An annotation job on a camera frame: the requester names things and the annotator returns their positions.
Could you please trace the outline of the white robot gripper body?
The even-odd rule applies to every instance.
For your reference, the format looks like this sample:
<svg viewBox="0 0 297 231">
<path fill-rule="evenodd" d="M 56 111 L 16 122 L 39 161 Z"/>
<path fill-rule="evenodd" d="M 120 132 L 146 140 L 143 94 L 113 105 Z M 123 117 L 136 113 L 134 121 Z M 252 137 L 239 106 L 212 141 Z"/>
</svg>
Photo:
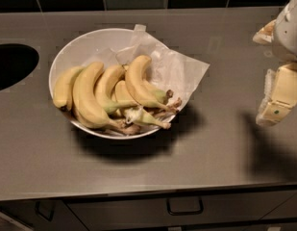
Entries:
<svg viewBox="0 0 297 231">
<path fill-rule="evenodd" d="M 290 0 L 275 21 L 272 52 L 282 61 L 297 62 L 297 0 Z"/>
</svg>

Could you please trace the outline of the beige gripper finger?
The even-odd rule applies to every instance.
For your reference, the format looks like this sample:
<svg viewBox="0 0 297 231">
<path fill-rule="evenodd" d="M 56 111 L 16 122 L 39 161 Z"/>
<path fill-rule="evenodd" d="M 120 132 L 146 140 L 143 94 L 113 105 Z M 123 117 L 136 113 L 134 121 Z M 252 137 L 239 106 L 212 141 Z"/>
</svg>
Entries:
<svg viewBox="0 0 297 231">
<path fill-rule="evenodd" d="M 297 104 L 297 63 L 285 64 L 276 71 L 268 69 L 264 82 L 264 98 L 256 123 L 273 126 L 281 122 Z"/>
<path fill-rule="evenodd" d="M 273 35 L 275 21 L 272 20 L 261 29 L 259 29 L 253 36 L 253 42 L 258 44 L 270 44 Z"/>
</svg>

